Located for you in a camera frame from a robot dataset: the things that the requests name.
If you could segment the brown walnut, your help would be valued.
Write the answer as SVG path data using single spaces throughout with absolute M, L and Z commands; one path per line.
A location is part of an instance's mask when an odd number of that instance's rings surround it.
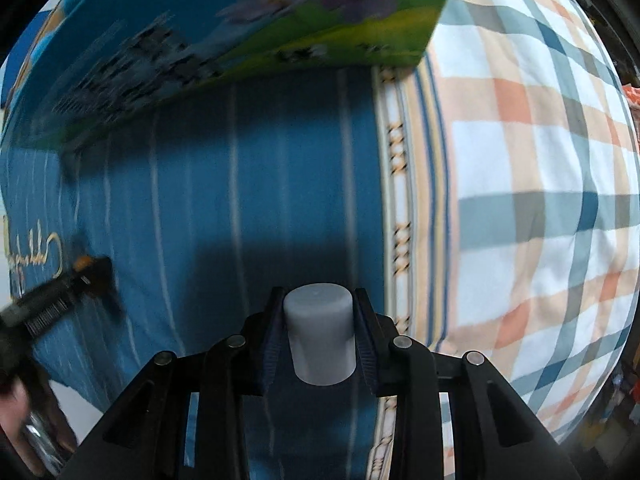
M 79 258 L 76 259 L 76 261 L 73 264 L 73 269 L 76 272 L 79 272 L 81 270 L 84 270 L 85 268 L 88 268 L 88 266 L 91 266 L 94 263 L 94 258 L 88 255 L 82 255 Z

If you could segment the plaid checkered bedsheet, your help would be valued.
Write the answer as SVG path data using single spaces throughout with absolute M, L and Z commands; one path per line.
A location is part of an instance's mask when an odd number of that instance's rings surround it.
M 639 295 L 639 149 L 612 51 L 577 0 L 447 0 L 412 70 L 372 75 L 385 312 L 483 352 L 565 441 Z

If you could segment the blue striped bedsheet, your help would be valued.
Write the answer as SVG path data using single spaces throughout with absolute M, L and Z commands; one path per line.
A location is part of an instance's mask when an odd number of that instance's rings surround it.
M 191 94 L 73 153 L 6 148 L 16 292 L 81 255 L 112 260 L 36 345 L 55 382 L 106 410 L 156 352 L 193 356 L 276 286 L 367 289 L 387 307 L 412 226 L 392 189 L 405 103 L 378 68 L 285 73 Z

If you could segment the open cardboard milk box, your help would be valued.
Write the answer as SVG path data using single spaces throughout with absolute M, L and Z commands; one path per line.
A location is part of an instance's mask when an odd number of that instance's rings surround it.
M 446 0 L 58 0 L 4 66 L 1 141 L 73 150 L 196 90 L 419 62 Z

